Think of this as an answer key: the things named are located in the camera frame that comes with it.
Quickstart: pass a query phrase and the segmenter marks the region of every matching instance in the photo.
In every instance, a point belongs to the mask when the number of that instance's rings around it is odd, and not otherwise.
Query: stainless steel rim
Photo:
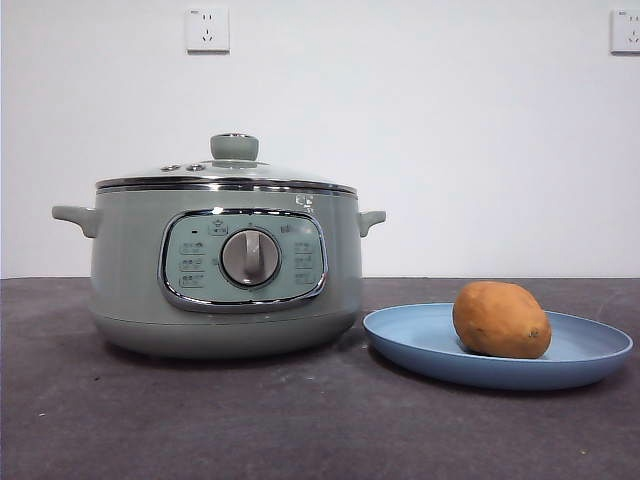
[[[172,190],[177,190],[183,185],[229,185],[229,186],[249,186],[249,187],[291,187],[311,190],[333,190],[337,192],[357,194],[357,190],[346,185],[336,185],[332,183],[308,182],[303,180],[269,180],[252,179],[244,177],[202,177],[202,176],[181,176],[181,177],[130,177],[113,178],[102,180],[96,183],[98,193],[105,188],[111,187],[134,187],[142,186],[147,190],[156,190],[158,186],[169,186]]]
[[[355,190],[352,192],[345,192],[342,190],[328,190],[322,188],[301,188],[301,187],[289,187],[289,186],[268,186],[268,185],[227,185],[227,184],[215,184],[215,183],[203,183],[203,184],[166,184],[166,185],[125,185],[120,187],[102,187],[99,188],[97,194],[101,193],[115,193],[115,192],[141,192],[147,190],[204,190],[210,192],[273,192],[273,193],[309,193],[313,195],[329,195],[333,197],[349,197],[357,199],[358,196]]]

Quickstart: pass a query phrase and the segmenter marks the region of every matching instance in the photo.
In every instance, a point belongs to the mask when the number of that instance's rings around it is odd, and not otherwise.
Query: multi cooker
[[[95,208],[53,207],[94,239],[98,330],[183,358],[282,353],[340,335],[361,308],[360,238],[385,212],[359,212],[354,188],[257,161],[249,135],[216,135],[211,151],[100,181]]]

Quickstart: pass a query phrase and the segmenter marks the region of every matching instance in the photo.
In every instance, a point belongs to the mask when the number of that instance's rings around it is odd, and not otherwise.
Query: pot base
[[[247,358],[319,345],[350,328],[357,313],[259,323],[167,325],[94,314],[96,327],[115,345],[160,357]]]

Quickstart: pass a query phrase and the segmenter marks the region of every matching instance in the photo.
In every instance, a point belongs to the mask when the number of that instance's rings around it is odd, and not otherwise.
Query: potato
[[[538,358],[551,343],[551,325],[534,296],[519,285],[471,282],[453,306],[462,343],[496,357]]]

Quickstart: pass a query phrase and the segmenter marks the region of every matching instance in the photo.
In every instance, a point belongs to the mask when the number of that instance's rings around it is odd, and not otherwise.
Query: control panel
[[[324,239],[311,216],[283,210],[185,212],[168,226],[161,255],[165,295],[187,310],[283,304],[320,293]]]

